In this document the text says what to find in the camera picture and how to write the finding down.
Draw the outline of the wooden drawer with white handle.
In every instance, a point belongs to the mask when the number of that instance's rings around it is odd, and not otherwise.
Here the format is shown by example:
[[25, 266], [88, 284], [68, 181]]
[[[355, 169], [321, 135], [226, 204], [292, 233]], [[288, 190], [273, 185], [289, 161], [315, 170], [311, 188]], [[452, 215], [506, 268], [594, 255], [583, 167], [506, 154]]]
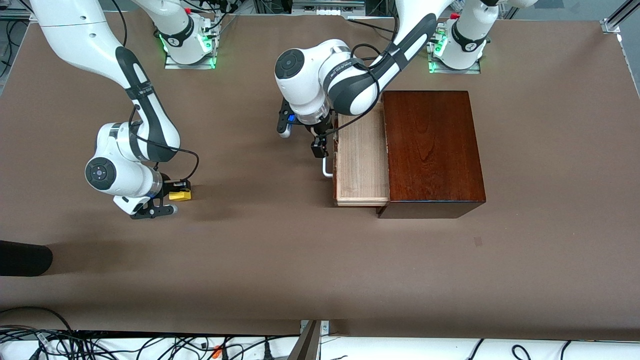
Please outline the wooden drawer with white handle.
[[390, 184], [382, 101], [330, 139], [336, 205], [384, 207], [390, 200]]

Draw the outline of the brown table cover sheet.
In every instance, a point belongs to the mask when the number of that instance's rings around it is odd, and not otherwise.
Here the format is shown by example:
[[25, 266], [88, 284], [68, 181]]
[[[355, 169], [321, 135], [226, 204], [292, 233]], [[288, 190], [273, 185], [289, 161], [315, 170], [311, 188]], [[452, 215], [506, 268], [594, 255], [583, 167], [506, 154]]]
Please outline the brown table cover sheet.
[[640, 98], [598, 22], [498, 22], [479, 75], [394, 91], [468, 91], [487, 201], [458, 219], [333, 205], [304, 129], [275, 130], [285, 50], [386, 41], [338, 16], [238, 16], [214, 70], [169, 70], [153, 23], [126, 15], [182, 145], [199, 153], [177, 214], [130, 219], [84, 176], [122, 88], [30, 25], [0, 96], [0, 240], [50, 246], [42, 276], [0, 276], [0, 310], [75, 330], [354, 337], [640, 338]]

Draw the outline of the dark brown wooden cabinet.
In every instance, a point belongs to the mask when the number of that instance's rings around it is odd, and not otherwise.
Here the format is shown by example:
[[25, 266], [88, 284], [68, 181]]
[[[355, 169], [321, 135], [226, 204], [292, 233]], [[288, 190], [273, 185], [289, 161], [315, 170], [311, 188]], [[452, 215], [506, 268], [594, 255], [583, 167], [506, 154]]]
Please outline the dark brown wooden cabinet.
[[487, 201], [470, 95], [382, 94], [389, 199], [380, 219], [457, 219]]

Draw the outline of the grey metal connector panel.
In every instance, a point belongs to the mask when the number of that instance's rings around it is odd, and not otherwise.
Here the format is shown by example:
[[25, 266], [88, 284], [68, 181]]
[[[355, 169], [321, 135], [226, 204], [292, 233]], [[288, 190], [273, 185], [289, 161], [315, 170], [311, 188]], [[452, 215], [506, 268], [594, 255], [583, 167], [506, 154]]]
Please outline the grey metal connector panel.
[[291, 0], [292, 15], [330, 15], [364, 17], [365, 0]]

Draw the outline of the black foam cylinder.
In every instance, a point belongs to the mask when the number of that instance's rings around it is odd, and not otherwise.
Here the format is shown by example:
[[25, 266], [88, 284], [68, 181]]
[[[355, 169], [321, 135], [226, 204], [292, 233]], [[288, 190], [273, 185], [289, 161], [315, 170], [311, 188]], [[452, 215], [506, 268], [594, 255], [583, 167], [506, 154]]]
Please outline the black foam cylinder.
[[53, 263], [53, 252], [41, 244], [0, 240], [0, 276], [38, 277]]

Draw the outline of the grey slanted bar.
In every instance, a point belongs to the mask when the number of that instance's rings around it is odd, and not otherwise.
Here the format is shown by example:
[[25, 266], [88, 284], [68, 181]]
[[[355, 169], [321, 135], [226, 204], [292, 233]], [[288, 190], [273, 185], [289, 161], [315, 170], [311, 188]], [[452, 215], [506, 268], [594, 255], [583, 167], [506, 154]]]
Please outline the grey slanted bar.
[[325, 326], [322, 320], [307, 320], [286, 360], [318, 360]]

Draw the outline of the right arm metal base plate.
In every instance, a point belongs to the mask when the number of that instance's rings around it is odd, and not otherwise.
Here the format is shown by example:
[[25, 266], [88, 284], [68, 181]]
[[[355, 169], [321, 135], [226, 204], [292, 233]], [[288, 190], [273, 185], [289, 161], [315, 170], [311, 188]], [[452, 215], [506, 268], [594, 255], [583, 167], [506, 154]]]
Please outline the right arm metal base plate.
[[194, 31], [183, 41], [160, 35], [166, 53], [166, 69], [214, 69], [217, 64], [218, 34], [213, 30]]

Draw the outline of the black frame post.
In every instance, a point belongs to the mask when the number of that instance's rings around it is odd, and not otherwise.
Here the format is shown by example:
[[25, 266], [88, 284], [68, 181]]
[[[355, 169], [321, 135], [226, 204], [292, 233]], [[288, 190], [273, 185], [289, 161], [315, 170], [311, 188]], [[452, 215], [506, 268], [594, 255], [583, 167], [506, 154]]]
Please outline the black frame post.
[[365, 0], [365, 15], [375, 18], [397, 16], [396, 0]]

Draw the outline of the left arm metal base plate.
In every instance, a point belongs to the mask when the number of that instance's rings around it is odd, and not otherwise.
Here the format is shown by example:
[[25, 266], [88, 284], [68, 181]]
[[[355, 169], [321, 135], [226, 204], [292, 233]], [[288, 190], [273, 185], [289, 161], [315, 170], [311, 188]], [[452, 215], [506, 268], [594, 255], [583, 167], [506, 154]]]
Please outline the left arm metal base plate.
[[478, 75], [481, 73], [480, 58], [486, 43], [479, 47], [470, 43], [473, 51], [450, 39], [445, 29], [438, 29], [427, 44], [427, 58], [430, 73], [450, 75]]

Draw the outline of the aluminium corner bracket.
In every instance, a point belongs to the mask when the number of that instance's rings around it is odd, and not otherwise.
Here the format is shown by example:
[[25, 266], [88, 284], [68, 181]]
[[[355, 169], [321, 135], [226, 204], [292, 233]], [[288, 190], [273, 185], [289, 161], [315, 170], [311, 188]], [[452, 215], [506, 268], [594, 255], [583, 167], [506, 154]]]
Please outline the aluminium corner bracket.
[[[318, 320], [320, 324], [319, 335], [320, 337], [327, 337], [330, 334], [330, 322], [328, 320]], [[300, 335], [306, 330], [306, 327], [310, 324], [310, 320], [300, 321], [299, 332]]]

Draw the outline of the aluminium frame profile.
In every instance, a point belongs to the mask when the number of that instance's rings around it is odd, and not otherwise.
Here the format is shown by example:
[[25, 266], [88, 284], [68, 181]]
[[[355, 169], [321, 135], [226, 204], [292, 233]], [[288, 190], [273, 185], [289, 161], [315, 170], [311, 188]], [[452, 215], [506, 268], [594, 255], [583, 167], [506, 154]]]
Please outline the aluminium frame profile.
[[640, 0], [624, 0], [610, 16], [599, 21], [604, 34], [619, 34], [621, 24], [640, 9]]
[[27, 0], [0, 0], [0, 22], [29, 22], [32, 16], [33, 11]]

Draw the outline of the aluminium table edge rail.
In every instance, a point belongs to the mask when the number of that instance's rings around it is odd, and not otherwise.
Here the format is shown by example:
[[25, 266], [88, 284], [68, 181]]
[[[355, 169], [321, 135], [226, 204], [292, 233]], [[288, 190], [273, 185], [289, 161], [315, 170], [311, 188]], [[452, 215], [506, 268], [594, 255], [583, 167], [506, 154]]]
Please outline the aluminium table edge rail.
[[624, 57], [624, 60], [625, 60], [626, 66], [627, 66], [628, 71], [629, 71], [629, 73], [630, 73], [630, 76], [631, 76], [631, 80], [632, 80], [632, 82], [633, 82], [634, 89], [635, 89], [635, 91], [636, 91], [636, 93], [637, 93], [637, 95], [638, 95], [638, 98], [640, 98], [640, 89], [638, 89], [638, 85], [637, 85], [636, 79], [635, 79], [634, 74], [633, 74], [633, 69], [632, 69], [632, 67], [631, 67], [631, 63], [630, 63], [630, 61], [629, 61], [629, 57], [628, 57], [628, 55], [627, 55], [627, 53], [626, 53], [626, 49], [624, 48], [622, 33], [621, 33], [621, 32], [618, 32], [618, 33], [617, 33], [617, 35], [616, 35], [616, 37], [617, 37], [617, 40], [618, 40], [618, 42], [619, 42], [619, 44], [620, 44], [621, 51], [622, 51], [622, 55], [623, 55], [623, 57]]

